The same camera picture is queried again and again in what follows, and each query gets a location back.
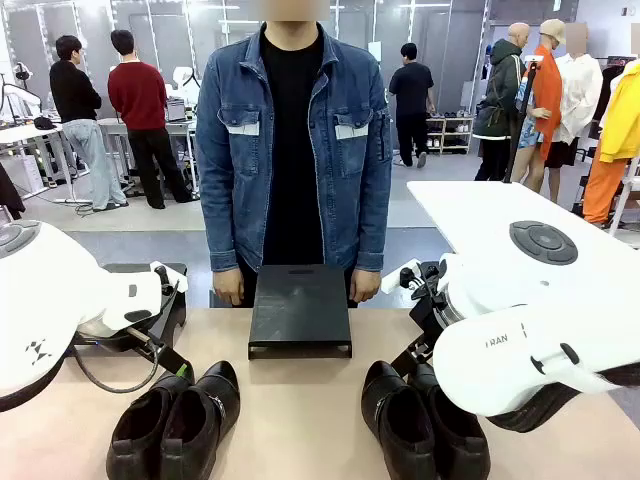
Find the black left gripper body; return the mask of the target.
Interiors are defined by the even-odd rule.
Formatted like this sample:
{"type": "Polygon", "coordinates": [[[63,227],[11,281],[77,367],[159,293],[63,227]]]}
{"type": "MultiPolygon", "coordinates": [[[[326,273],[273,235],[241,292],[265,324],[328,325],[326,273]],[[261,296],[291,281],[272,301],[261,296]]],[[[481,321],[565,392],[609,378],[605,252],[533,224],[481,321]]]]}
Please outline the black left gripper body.
{"type": "Polygon", "coordinates": [[[115,331],[109,329],[98,319],[85,322],[78,326],[78,330],[73,337],[73,345],[78,346],[100,346],[111,352],[125,352],[142,346],[143,342],[131,335],[128,327],[147,334],[151,328],[151,320],[146,319],[136,323],[127,324],[124,329],[115,331]]]}

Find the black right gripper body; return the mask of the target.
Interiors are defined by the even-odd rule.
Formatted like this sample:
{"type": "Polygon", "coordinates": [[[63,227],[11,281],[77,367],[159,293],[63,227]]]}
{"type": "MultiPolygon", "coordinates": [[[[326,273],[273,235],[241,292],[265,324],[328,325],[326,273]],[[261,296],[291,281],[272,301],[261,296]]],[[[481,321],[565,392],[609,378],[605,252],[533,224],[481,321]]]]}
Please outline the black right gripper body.
{"type": "Polygon", "coordinates": [[[449,321],[445,315],[448,303],[442,294],[435,296],[427,295],[421,298],[411,309],[410,318],[422,330],[418,343],[432,351],[436,341],[445,328],[449,326],[449,321]]]}

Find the person's left hand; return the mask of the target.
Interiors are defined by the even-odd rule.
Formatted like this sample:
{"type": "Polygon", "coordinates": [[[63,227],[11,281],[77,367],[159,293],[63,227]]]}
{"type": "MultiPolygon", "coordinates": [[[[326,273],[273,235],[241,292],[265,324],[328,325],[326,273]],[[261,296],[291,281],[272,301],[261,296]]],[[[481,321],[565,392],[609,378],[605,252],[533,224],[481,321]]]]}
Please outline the person's left hand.
{"type": "Polygon", "coordinates": [[[381,286],[381,273],[355,269],[349,284],[349,300],[359,304],[372,299],[381,286]]]}

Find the person's right hand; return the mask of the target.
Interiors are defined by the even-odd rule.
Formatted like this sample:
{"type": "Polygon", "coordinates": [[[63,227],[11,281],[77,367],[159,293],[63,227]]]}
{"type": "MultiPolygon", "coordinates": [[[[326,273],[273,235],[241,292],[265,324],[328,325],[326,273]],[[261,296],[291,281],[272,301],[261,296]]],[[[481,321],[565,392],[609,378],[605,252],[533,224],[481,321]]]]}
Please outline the person's right hand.
{"type": "Polygon", "coordinates": [[[241,306],[244,300],[244,278],[239,268],[214,272],[213,289],[217,297],[226,304],[241,306]]]}

